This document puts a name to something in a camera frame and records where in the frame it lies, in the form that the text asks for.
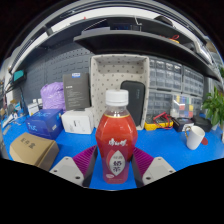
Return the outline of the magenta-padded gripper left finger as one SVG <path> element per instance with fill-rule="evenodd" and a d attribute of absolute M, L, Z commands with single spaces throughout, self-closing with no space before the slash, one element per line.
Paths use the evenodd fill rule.
<path fill-rule="evenodd" d="M 97 156 L 97 146 L 91 146 L 74 157 L 65 156 L 50 170 L 50 173 L 76 185 L 88 187 L 91 183 Z"/>

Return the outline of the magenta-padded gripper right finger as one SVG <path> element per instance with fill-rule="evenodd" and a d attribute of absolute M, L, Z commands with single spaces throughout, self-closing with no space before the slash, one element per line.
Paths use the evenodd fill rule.
<path fill-rule="evenodd" d="M 164 158 L 152 157 L 139 148 L 133 151 L 132 169 L 137 186 L 148 185 L 175 172 Z"/>

